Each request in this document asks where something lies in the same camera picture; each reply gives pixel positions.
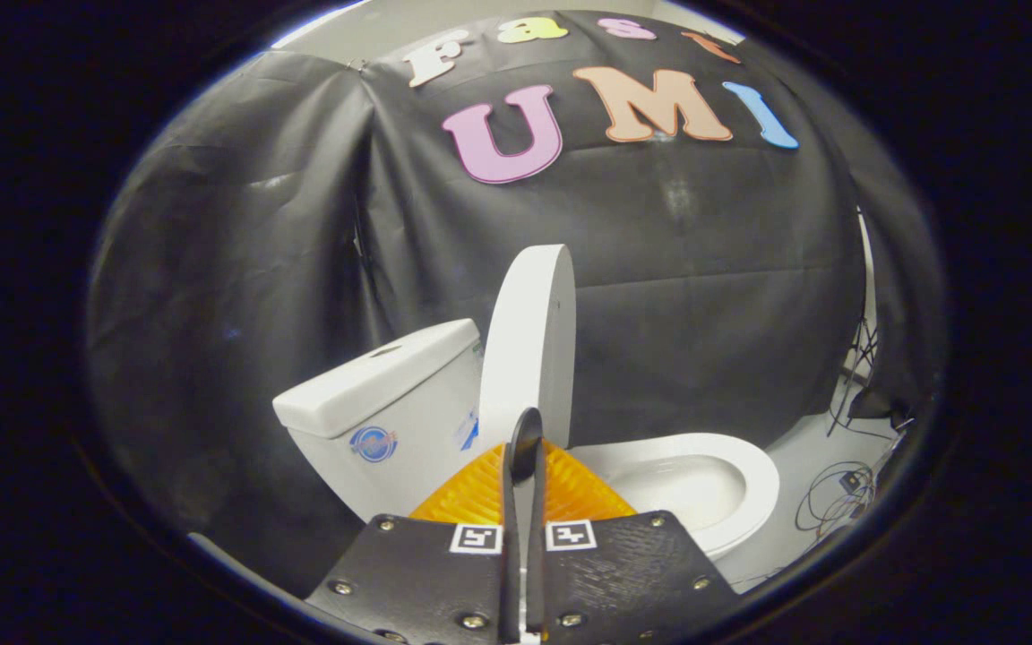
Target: toilet seat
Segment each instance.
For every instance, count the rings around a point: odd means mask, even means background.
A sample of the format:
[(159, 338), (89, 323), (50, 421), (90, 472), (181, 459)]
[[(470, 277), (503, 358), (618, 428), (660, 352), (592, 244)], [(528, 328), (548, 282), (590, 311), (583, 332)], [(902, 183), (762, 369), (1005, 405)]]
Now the toilet seat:
[[(710, 558), (717, 558), (748, 539), (771, 516), (778, 499), (778, 469), (774, 461), (740, 438), (689, 432), (622, 444), (577, 446), (569, 452), (614, 487), (636, 511), (674, 513)], [(696, 457), (706, 460), (696, 466)], [(679, 471), (673, 475), (679, 482), (668, 482), (670, 487), (654, 485), (663, 481), (656, 475), (673, 471)], [(734, 475), (738, 482), (729, 482)], [(742, 490), (735, 490), (734, 483), (740, 483)], [(716, 499), (712, 506), (702, 502), (719, 494), (732, 499)], [(730, 504), (735, 504), (733, 510), (717, 517)]]

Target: black fabric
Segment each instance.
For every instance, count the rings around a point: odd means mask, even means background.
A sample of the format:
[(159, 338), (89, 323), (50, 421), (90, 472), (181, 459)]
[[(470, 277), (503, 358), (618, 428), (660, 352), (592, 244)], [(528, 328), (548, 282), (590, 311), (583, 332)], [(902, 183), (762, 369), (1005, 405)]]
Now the black fabric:
[(846, 159), (871, 238), (878, 347), (872, 390), (914, 414), (941, 391), (948, 355), (946, 273), (934, 245), (934, 209), (860, 115), (788, 58), (744, 40), (742, 57), (789, 82)]
[[(163, 517), (310, 592), (361, 523), (271, 398), (433, 323), (470, 317), (486, 344), (531, 245), (562, 241), (576, 264), (571, 444), (715, 431), (766, 446), (827, 409), (863, 308), (857, 199), (885, 217), (881, 193), (864, 193), (826, 107), (794, 91), (802, 72), (743, 47), (724, 45), (742, 65), (724, 61), (646, 18), (632, 20), (658, 40), (620, 39), (594, 25), (607, 14), (541, 13), (571, 33), (526, 44), (495, 40), (508, 18), (466, 25), (455, 69), (418, 89), (407, 49), (360, 71), (263, 53), (149, 147), (99, 246), (89, 354), (103, 432)], [(571, 76), (590, 65), (644, 85), (691, 73), (734, 139), (611, 141), (598, 94)], [(764, 141), (725, 80), (759, 90), (799, 149)], [(491, 103), (496, 144), (519, 152), (527, 127), (504, 97), (529, 85), (553, 87), (560, 158), (512, 184), (473, 180), (443, 119)]]

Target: toilet seat lid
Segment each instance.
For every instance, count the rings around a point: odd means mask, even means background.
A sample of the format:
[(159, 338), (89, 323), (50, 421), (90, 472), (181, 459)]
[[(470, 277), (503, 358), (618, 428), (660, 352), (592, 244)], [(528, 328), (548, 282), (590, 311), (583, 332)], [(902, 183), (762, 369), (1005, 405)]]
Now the toilet seat lid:
[(488, 323), (480, 437), (508, 441), (528, 408), (567, 448), (576, 370), (576, 275), (565, 245), (527, 247), (509, 265)]

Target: toilet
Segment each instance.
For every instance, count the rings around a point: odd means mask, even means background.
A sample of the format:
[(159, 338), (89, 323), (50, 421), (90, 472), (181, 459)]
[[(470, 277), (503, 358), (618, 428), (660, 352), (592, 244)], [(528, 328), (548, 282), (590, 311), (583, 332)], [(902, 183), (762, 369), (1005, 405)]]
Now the toilet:
[(426, 327), (284, 391), (278, 419), (367, 522), (407, 515), (503, 440), (479, 437), (483, 347), (472, 319)]
[[(501, 287), (487, 340), (482, 437), (504, 441), (519, 414), (534, 407), (544, 420), (545, 439), (567, 448), (576, 349), (576, 281), (567, 247), (520, 252)], [(676, 433), (568, 452), (637, 512), (674, 513), (712, 559), (757, 530), (778, 498), (771, 457), (721, 433)]]

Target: bolt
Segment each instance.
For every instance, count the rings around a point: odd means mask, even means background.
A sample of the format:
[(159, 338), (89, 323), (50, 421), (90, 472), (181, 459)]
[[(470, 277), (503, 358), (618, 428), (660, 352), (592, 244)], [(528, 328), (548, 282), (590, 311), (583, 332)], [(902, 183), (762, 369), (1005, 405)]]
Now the bolt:
[(467, 614), (459, 619), (459, 624), (463, 628), (484, 628), (488, 624), (488, 619), (480, 614)]
[(377, 634), (377, 636), (381, 636), (383, 638), (388, 638), (389, 641), (409, 642), (409, 640), (407, 640), (404, 636), (397, 634), (396, 632), (389, 632), (388, 628), (379, 628), (373, 634)]
[(565, 614), (560, 616), (560, 624), (565, 627), (578, 627), (584, 624), (584, 614)]

